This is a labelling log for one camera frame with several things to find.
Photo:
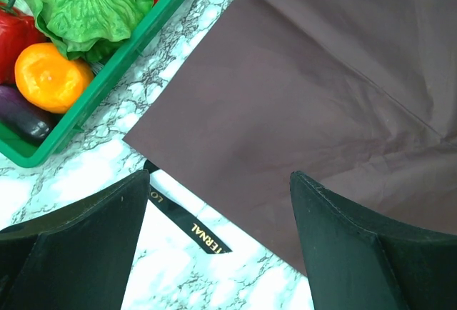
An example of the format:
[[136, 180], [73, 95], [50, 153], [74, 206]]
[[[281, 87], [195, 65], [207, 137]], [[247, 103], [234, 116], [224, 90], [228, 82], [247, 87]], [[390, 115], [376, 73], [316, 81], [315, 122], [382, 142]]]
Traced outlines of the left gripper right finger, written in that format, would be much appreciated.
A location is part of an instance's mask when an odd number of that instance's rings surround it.
[[290, 195], [315, 309], [456, 308], [456, 236], [390, 219], [301, 171]]

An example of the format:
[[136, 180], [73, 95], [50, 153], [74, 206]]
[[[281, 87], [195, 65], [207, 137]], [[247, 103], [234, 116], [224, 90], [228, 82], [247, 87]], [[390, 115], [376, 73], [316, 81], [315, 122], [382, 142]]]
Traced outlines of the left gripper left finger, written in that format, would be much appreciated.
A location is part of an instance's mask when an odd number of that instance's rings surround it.
[[120, 309], [150, 191], [148, 171], [1, 230], [2, 309]]

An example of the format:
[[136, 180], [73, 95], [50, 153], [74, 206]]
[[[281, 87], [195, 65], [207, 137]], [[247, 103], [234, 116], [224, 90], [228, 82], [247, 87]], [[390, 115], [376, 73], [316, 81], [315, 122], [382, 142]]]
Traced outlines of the black ribbon with gold text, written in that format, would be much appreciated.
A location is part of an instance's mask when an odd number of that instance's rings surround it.
[[206, 254], [227, 254], [231, 248], [209, 227], [154, 186], [150, 186], [149, 201], [192, 239]]

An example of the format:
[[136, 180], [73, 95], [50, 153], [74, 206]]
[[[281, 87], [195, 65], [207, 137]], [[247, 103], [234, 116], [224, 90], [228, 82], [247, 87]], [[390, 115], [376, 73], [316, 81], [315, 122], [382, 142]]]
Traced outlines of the red paper bouquet wrap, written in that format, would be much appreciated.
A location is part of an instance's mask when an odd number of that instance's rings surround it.
[[125, 136], [298, 271], [302, 171], [456, 232], [456, 0], [234, 0]]

